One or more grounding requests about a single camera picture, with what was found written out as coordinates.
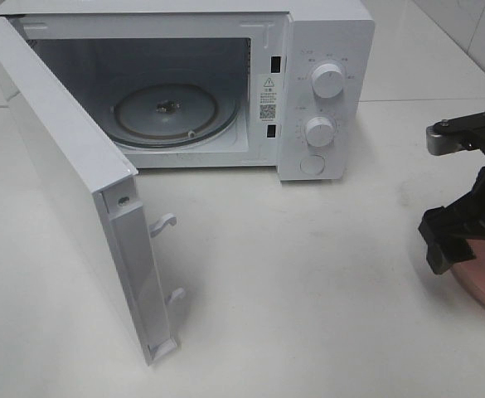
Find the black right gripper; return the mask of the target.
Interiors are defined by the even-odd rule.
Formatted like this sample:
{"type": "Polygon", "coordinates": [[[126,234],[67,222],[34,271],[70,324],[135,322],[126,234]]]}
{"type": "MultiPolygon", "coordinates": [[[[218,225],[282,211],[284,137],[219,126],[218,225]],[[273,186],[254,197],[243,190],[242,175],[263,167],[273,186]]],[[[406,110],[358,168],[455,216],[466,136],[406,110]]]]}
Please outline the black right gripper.
{"type": "MultiPolygon", "coordinates": [[[[485,143],[474,143],[485,156],[485,143]]],[[[485,166],[470,192],[447,206],[427,210],[420,222],[427,242],[427,262],[434,274],[444,274],[453,265],[474,260],[467,240],[485,240],[485,166]]]]}

